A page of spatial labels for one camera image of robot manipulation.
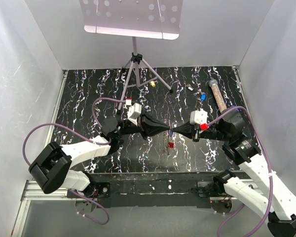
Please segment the red key tag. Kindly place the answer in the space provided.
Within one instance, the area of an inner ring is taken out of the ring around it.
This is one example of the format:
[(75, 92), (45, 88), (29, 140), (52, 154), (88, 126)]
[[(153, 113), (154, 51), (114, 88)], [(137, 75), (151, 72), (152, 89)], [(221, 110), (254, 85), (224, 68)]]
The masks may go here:
[(175, 144), (173, 142), (169, 142), (168, 143), (168, 148), (172, 149), (174, 148)]

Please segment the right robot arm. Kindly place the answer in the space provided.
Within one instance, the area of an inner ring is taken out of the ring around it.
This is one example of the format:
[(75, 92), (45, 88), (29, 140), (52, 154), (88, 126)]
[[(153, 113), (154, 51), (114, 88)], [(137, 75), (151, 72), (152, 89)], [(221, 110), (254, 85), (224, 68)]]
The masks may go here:
[(244, 184), (235, 173), (225, 170), (213, 177), (213, 189), (219, 196), (230, 195), (257, 214), (261, 221), (247, 236), (263, 224), (275, 237), (296, 237), (296, 196), (272, 170), (270, 159), (261, 141), (254, 142), (244, 133), (242, 106), (225, 109), (215, 120), (207, 121), (207, 112), (194, 111), (190, 121), (172, 128), (194, 142), (201, 138), (223, 141), (227, 157), (257, 185), (255, 191)]

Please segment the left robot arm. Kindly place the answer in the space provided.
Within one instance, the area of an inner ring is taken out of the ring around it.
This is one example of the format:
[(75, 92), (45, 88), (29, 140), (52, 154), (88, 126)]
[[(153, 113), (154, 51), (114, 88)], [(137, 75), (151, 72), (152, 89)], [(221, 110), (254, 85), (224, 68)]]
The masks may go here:
[(45, 194), (66, 188), (88, 198), (94, 194), (96, 185), (87, 172), (74, 171), (74, 166), (115, 153), (123, 144), (123, 135), (139, 133), (147, 138), (169, 129), (169, 125), (146, 114), (139, 116), (138, 124), (107, 117), (102, 123), (101, 133), (95, 138), (85, 138), (70, 145), (47, 144), (30, 164), (29, 172)]

